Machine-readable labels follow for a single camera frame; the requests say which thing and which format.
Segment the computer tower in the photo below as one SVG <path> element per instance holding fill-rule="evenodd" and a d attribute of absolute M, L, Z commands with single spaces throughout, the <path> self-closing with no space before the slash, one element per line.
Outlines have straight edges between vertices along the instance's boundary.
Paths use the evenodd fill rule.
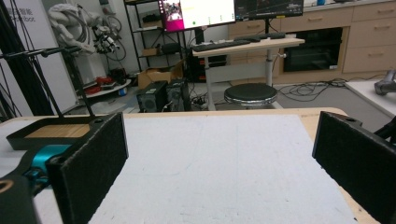
<path fill-rule="evenodd" d="M 166 87 L 170 111 L 191 111 L 189 85 L 186 78 L 173 79 Z"/>
<path fill-rule="evenodd" d="M 167 81 L 151 82 L 145 89 L 136 95 L 140 112 L 163 112 L 168 104 L 166 86 Z"/>

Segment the white countertop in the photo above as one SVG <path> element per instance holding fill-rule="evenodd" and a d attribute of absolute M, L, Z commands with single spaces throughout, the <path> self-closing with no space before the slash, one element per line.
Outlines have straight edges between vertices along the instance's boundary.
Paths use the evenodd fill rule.
<path fill-rule="evenodd" d="M 325 9 L 333 9 L 339 7 L 355 7 L 367 4 L 374 4 L 374 3 L 382 3 L 382 2 L 392 2 L 395 0 L 355 0 L 353 2 L 345 2 L 345 3 L 335 3 L 333 0 L 327 0 L 326 5 L 324 6 L 316 6 L 317 1 L 304 1 L 304 12 L 308 11 L 318 11 L 318 10 L 325 10 Z"/>

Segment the monitor screen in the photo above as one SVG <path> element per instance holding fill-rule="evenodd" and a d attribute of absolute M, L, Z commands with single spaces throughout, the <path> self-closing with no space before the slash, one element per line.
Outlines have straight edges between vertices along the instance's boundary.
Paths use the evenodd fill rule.
<path fill-rule="evenodd" d="M 304 0 L 235 0 L 235 19 L 262 20 L 303 15 Z"/>
<path fill-rule="evenodd" d="M 166 32 L 235 22 L 234 0 L 158 0 Z"/>

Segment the round stool seat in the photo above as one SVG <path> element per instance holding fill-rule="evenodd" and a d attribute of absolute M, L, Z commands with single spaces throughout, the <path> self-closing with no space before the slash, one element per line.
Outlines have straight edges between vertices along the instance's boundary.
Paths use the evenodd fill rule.
<path fill-rule="evenodd" d="M 228 88 L 224 99 L 228 103 L 246 106 L 269 105 L 276 100 L 277 91 L 263 83 L 246 83 Z"/>

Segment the desk leg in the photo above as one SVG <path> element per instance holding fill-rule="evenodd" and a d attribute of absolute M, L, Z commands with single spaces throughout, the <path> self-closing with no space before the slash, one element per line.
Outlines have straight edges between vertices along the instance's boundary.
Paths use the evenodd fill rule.
<path fill-rule="evenodd" d="M 273 60 L 272 60 L 272 50 L 268 49 L 267 50 L 267 60 L 265 61 L 265 78 L 266 78 L 266 83 L 268 86 L 272 87 L 272 66 L 273 66 Z"/>
<path fill-rule="evenodd" d="M 207 87 L 207 101 L 208 101 L 207 108 L 208 110 L 216 110 L 215 104 L 213 103 L 212 80 L 211 80 L 208 57 L 205 57 L 205 73 L 206 73 L 206 87 Z"/>

